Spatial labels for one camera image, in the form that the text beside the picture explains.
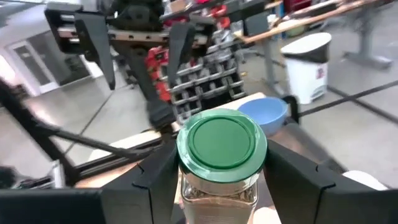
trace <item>wooden board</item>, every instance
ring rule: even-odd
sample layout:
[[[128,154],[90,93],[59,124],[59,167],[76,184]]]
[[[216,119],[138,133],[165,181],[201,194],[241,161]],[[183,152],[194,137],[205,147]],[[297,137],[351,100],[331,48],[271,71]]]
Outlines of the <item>wooden board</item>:
[[[272,8],[278,7],[282,3],[283,3],[283,1],[275,1],[275,2],[272,2],[272,3],[268,3],[268,4],[266,4],[266,9],[272,9]]]
[[[267,32],[264,32],[262,34],[255,35],[253,37],[245,37],[245,36],[242,35],[241,31],[235,32],[234,35],[236,37],[240,38],[241,40],[243,40],[244,43],[249,44],[251,42],[255,42],[255,41],[259,41],[259,40],[265,39],[265,38],[269,38],[269,37],[271,37],[273,35],[280,34],[281,32],[285,32],[287,30],[294,29],[296,27],[304,26],[304,25],[311,24],[311,23],[314,23],[314,22],[319,22],[319,21],[325,20],[327,18],[330,18],[330,17],[333,17],[333,16],[337,16],[337,15],[342,14],[344,12],[352,11],[352,10],[357,9],[357,8],[359,8],[359,7],[361,7],[361,6],[365,5],[365,4],[368,4],[368,3],[374,2],[374,1],[377,1],[377,0],[358,0],[358,1],[355,1],[355,2],[344,4],[344,5],[340,6],[336,10],[324,13],[324,14],[319,15],[319,16],[282,22],[277,27],[272,28],[271,30],[269,30]]]

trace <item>wall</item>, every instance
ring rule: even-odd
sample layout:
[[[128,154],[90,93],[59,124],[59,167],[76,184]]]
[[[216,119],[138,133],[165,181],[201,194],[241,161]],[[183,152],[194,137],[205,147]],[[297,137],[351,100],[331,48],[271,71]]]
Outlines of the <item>wall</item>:
[[[58,2],[69,2],[72,4],[79,4],[80,0],[57,0]],[[93,4],[95,0],[81,0],[84,7],[94,9]],[[38,35],[50,30],[50,27],[44,16],[45,5],[38,5],[23,12],[18,12],[9,16],[8,26],[0,29],[0,55],[7,60],[8,64],[15,71],[16,77],[27,88],[31,96],[40,94],[40,90],[30,83],[35,83],[35,78],[32,77],[28,68],[20,61],[14,60],[12,55],[7,51],[7,46],[26,40],[29,37]],[[98,72],[96,65],[89,65],[88,69],[93,70],[91,73],[95,78],[102,75]]]
[[[22,82],[16,77],[15,71],[11,65],[8,64],[6,59],[0,55],[0,77],[3,78],[8,84],[16,86]]]

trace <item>green lid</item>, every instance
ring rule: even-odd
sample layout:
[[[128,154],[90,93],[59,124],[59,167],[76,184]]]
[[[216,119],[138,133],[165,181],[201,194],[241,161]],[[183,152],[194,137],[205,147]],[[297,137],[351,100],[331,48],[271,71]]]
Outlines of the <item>green lid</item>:
[[[251,177],[262,167],[267,141],[249,117],[227,109],[202,111],[192,116],[177,137],[184,168],[217,183]]]

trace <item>black bar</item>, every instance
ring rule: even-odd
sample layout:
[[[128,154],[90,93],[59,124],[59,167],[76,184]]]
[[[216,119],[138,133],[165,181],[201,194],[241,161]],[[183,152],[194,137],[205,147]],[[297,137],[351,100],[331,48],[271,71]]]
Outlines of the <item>black bar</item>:
[[[161,147],[162,147],[162,145],[157,144],[157,141],[149,141],[149,142],[145,142],[145,143],[142,143],[139,145],[139,149],[142,151],[145,151],[145,153],[140,154],[135,159],[118,157],[114,154],[111,154],[109,156],[102,157],[102,158],[96,159],[94,161],[89,161],[82,165],[78,165],[75,168],[79,171],[80,178],[76,182],[74,182],[72,184],[68,184],[68,186],[73,187],[80,180],[94,177],[96,175],[111,171],[113,169],[117,169],[117,168],[125,166],[125,165],[128,165],[130,163],[137,162],[139,160],[143,160],[147,156],[149,156],[152,152],[160,149]],[[132,148],[125,149],[125,150],[130,151],[135,148],[136,147],[132,147]],[[37,180],[33,180],[30,183],[30,185],[32,187],[35,187],[35,186],[40,186],[40,185],[46,184],[47,182],[50,182],[50,181],[52,181],[50,177],[43,177],[43,178],[40,178]]]
[[[293,119],[297,124],[300,124],[300,113],[299,113],[299,104],[294,96],[285,96],[282,97],[289,106],[290,106],[290,118]]]
[[[112,46],[119,55],[122,55],[126,59],[126,63],[130,66],[131,71],[134,71],[134,78],[137,80],[145,99],[147,101],[158,100],[159,95],[148,74],[145,66],[145,58],[140,55],[139,49],[132,49],[122,42],[114,42]]]
[[[325,110],[325,109],[331,108],[332,106],[337,106],[337,105],[340,105],[342,103],[346,103],[346,102],[349,102],[349,101],[357,103],[357,99],[360,98],[360,97],[364,97],[364,96],[367,96],[367,95],[370,95],[370,94],[373,94],[373,93],[377,93],[379,91],[386,90],[388,88],[391,88],[391,87],[394,87],[394,86],[397,86],[397,85],[398,85],[398,80],[390,82],[390,83],[387,83],[387,84],[384,84],[384,85],[381,85],[381,86],[377,86],[377,87],[371,88],[370,90],[362,91],[360,93],[353,94],[353,95],[349,95],[347,93],[344,93],[344,92],[342,92],[340,90],[337,90],[336,88],[328,85],[328,91],[330,91],[330,92],[332,92],[332,93],[334,93],[336,95],[341,96],[342,99],[327,103],[325,105],[317,106],[316,108],[312,108],[312,109],[303,111],[303,112],[300,113],[300,116],[310,115],[310,114],[319,112],[321,110]],[[373,111],[373,112],[375,112],[377,114],[379,114],[379,113],[383,114],[383,112],[381,112],[377,108],[375,109],[375,107],[373,107],[371,105],[364,105],[366,103],[364,103],[362,101],[359,101],[359,103],[357,103],[357,104],[361,105],[361,106],[363,106],[363,107],[365,107],[365,108],[367,108],[367,109],[369,109],[369,110],[371,110],[371,111]],[[391,118],[391,116],[389,116],[388,114],[385,114],[385,116],[389,117],[388,119],[394,119],[394,118]]]
[[[135,160],[137,156],[145,153],[145,150],[127,151],[125,149],[116,148],[106,144],[104,142],[97,141],[95,139],[86,138],[79,134],[70,133],[68,131],[61,130],[59,127],[51,126],[49,124],[40,123],[38,126],[41,131],[47,133],[49,136],[57,136],[63,139],[71,140],[76,143],[92,147],[94,149],[101,149],[110,153],[113,153],[119,157],[125,157],[128,159]]]
[[[329,91],[331,91],[332,93],[334,93],[334,94],[337,94],[337,95],[340,95],[341,97],[344,97],[344,98],[349,98],[350,99],[350,101],[352,101],[353,103],[355,103],[356,105],[359,105],[359,106],[362,106],[363,108],[365,108],[365,109],[367,109],[367,110],[369,110],[369,111],[372,111],[373,113],[375,113],[376,115],[378,115],[378,116],[380,116],[380,117],[382,117],[382,118],[384,118],[384,119],[387,119],[387,120],[389,120],[389,121],[391,121],[391,122],[393,122],[394,124],[398,124],[398,117],[396,117],[396,116],[394,116],[393,114],[390,114],[390,113],[388,113],[388,112],[385,112],[385,111],[383,111],[383,110],[380,110],[379,108],[377,108],[377,107],[375,107],[375,106],[373,106],[373,105],[370,105],[369,103],[366,103],[366,102],[364,102],[364,101],[362,101],[362,100],[359,100],[359,99],[357,99],[357,98],[353,98],[353,96],[349,96],[349,95],[347,95],[346,93],[344,93],[344,92],[342,92],[342,91],[339,91],[339,90],[337,90],[337,89],[335,89],[335,88],[333,88],[333,87],[331,87],[331,88],[329,88]]]
[[[41,133],[37,129],[37,119],[24,105],[22,105],[2,78],[0,78],[0,103],[10,112],[11,116],[18,121],[51,160],[60,161],[65,171],[67,183],[76,182],[79,179],[77,169],[72,166],[72,163],[63,155],[63,152],[49,136]]]

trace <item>wooden plank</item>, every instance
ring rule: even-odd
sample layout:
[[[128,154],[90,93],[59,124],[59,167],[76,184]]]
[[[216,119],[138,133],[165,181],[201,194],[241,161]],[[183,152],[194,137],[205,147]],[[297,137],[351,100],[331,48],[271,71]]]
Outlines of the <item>wooden plank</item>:
[[[276,34],[280,34],[281,32],[285,32],[287,30],[291,30],[294,29],[296,27],[300,27],[300,26],[304,26],[307,24],[311,24],[314,22],[318,22],[318,21],[322,21],[325,20],[327,18],[333,17],[333,16],[337,16],[339,14],[342,14],[344,12],[348,12],[348,11],[352,11],[354,9],[357,9],[365,4],[374,2],[374,1],[378,1],[378,0],[358,0],[355,2],[351,2],[351,3],[347,3],[344,4],[342,6],[340,6],[338,9],[324,13],[322,15],[319,16],[315,16],[315,17],[310,17],[310,18],[304,18],[304,19],[297,19],[297,20],[291,20],[291,21],[286,21],[286,22],[281,22],[277,27],[272,28],[271,30],[264,32],[262,34],[259,35],[255,35],[253,37],[244,37],[242,36],[242,32],[241,31],[237,31],[234,33],[234,35],[238,38],[240,38],[244,43],[249,44],[255,41],[259,41],[262,40],[264,38],[269,38],[273,35]]]
[[[266,4],[266,9],[272,9],[272,8],[278,7],[282,3],[283,3],[283,1],[276,1],[276,2],[272,2],[272,3],[268,3],[268,4]]]
[[[105,184],[111,182],[112,180],[118,178],[120,175],[123,175],[125,172],[129,171],[140,162],[141,161],[134,162],[132,164],[128,164],[102,174],[98,174],[94,177],[81,180],[75,185],[75,188],[100,188]]]
[[[308,12],[308,11],[312,11],[312,10],[318,9],[320,7],[323,7],[323,6],[327,6],[329,4],[334,4],[334,3],[338,4],[338,3],[341,3],[341,2],[342,2],[342,0],[329,0],[329,1],[325,1],[325,2],[320,2],[320,3],[315,4],[313,6],[309,6],[309,7],[306,7],[304,9],[300,9],[298,11],[295,11],[292,14],[293,15],[294,14],[301,14],[301,13],[304,13],[304,12]]]

